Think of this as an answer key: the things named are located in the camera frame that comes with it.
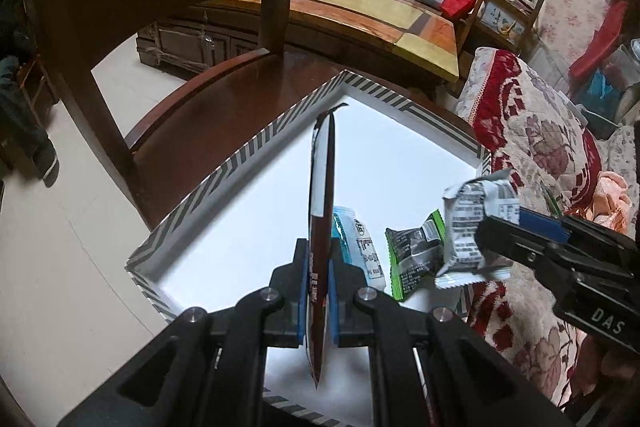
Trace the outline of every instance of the silver bolt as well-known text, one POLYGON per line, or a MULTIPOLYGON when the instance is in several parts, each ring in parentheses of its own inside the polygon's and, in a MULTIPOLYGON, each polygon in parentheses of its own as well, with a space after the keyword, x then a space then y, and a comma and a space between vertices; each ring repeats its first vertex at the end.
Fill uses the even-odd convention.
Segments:
POLYGON ((186 317, 189 322, 197 322, 207 314, 207 312, 202 308, 198 308, 196 306, 194 306, 193 308, 188 308, 186 312, 186 317))
POLYGON ((358 290, 358 297, 363 301, 372 301, 378 296, 378 292, 371 286, 364 286, 358 290))
POLYGON ((267 288, 262 288, 262 290, 260 290, 260 297, 262 297, 267 302, 273 302, 278 297, 280 297, 280 292, 278 292, 276 288, 267 286, 267 288))
POLYGON ((431 313, 433 313, 433 316, 438 322, 449 322, 453 318, 453 312, 444 306, 434 308, 431 313))

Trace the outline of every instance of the white floor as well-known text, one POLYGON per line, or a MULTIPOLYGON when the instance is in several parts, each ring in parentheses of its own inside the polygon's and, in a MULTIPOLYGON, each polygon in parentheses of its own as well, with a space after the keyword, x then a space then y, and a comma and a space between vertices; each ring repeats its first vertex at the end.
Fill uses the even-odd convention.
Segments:
MULTIPOLYGON (((123 134, 182 83, 140 64, 134 38, 94 75, 123 134)), ((123 268, 148 234, 137 211, 62 102, 48 131, 58 180, 46 188, 15 169, 0 212, 0 375, 37 427, 56 425, 165 325, 123 268)))

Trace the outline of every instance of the dark shoe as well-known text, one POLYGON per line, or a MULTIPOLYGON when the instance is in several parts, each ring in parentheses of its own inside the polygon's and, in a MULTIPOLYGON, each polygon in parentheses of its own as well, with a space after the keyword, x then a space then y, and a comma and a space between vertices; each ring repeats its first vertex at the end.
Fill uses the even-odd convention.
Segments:
POLYGON ((58 178, 60 164, 56 149, 50 139, 47 138, 47 141, 33 153, 33 164, 36 166, 38 178, 44 181, 47 187, 53 185, 53 182, 58 178))

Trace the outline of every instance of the red bag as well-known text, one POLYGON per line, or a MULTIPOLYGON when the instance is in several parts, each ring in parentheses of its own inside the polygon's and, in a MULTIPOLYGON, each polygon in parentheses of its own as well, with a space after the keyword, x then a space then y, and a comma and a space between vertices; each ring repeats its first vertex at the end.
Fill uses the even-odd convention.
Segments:
POLYGON ((476 0, 444 0, 440 4, 440 9, 447 19, 455 21, 468 13, 475 4, 476 0))

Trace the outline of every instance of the pink cloth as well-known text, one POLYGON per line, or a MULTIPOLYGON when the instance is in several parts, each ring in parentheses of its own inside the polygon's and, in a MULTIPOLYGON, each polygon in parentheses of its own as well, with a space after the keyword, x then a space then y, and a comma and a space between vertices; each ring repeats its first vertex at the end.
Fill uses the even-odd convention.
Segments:
POLYGON ((626 195, 627 188, 625 179, 619 174, 601 172, 585 217, 598 225, 625 233, 631 210, 631 199, 626 195))

